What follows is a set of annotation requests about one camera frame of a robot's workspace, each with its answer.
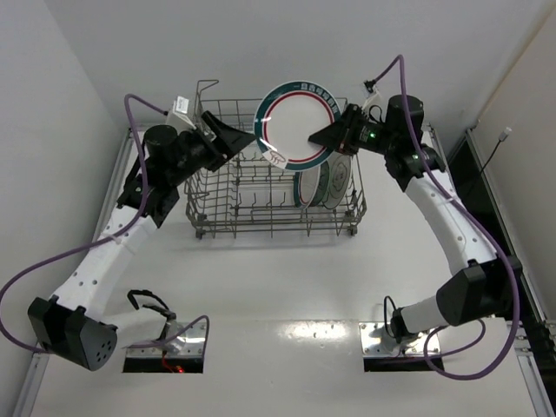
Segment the white plate with grey pattern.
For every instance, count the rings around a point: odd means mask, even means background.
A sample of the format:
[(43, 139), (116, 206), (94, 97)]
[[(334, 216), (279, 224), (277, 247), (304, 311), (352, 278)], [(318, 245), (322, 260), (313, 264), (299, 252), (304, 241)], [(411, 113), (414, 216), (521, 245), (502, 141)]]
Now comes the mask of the white plate with grey pattern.
[(352, 173), (352, 158), (334, 153), (329, 160), (330, 177), (328, 190), (323, 199), (326, 209), (335, 209), (345, 196)]

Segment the green red rimmed plate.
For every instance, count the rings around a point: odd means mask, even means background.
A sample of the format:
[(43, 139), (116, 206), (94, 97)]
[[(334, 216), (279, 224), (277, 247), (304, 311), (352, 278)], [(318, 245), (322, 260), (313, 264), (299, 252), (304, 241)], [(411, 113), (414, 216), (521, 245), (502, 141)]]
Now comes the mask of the green red rimmed plate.
[(318, 83), (283, 83), (261, 99), (255, 112), (257, 147), (278, 169), (302, 172), (317, 167), (332, 151), (308, 138), (338, 121), (341, 111), (336, 98)]
[(294, 206), (298, 209), (318, 206), (328, 191), (329, 177), (330, 168), (327, 162), (295, 173)]

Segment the grey wire dish rack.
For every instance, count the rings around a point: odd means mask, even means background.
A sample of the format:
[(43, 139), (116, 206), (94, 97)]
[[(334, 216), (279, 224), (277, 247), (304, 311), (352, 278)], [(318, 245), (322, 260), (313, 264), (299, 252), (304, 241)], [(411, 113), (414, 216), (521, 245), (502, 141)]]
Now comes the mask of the grey wire dish rack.
[[(210, 111), (227, 125), (254, 134), (254, 116), (262, 98), (206, 97), (206, 90), (216, 84), (215, 80), (201, 80), (197, 84), (195, 116)], [(344, 110), (346, 98), (333, 96)], [(186, 182), (184, 192), (187, 197), (185, 213), (196, 237), (238, 236), (249, 232), (270, 236), (280, 232), (356, 235), (367, 212), (358, 160), (352, 158), (347, 192), (334, 209), (326, 209), (323, 200), (316, 207), (296, 208), (295, 173), (267, 162), (255, 141), (216, 172), (203, 171), (195, 175)]]

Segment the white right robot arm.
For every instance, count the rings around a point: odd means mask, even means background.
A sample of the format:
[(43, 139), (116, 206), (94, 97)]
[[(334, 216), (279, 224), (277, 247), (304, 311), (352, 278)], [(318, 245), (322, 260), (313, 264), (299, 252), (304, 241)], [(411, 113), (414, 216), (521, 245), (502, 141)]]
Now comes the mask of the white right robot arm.
[(501, 256), (470, 221), (442, 158), (421, 141), (423, 119), (420, 99), (397, 95), (389, 99), (382, 122), (350, 104), (337, 121), (308, 139), (346, 156), (361, 149), (382, 155), (388, 174), (423, 214), (447, 258), (452, 276), (435, 295), (394, 310), (389, 332), (397, 342), (509, 312), (517, 297), (510, 280), (521, 270), (516, 257)]

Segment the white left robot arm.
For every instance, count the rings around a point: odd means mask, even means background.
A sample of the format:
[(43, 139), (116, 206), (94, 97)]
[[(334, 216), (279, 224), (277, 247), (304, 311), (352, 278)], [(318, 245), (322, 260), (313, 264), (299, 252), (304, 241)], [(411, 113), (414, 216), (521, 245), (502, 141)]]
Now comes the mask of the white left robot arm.
[(109, 298), (142, 244), (179, 201), (179, 187), (200, 170), (216, 171), (255, 141), (210, 112), (191, 122), (148, 128), (139, 142), (140, 173), (125, 183), (102, 237), (72, 276), (28, 316), (41, 347), (89, 371), (103, 367), (119, 348), (164, 347), (176, 315), (160, 303), (107, 316)]

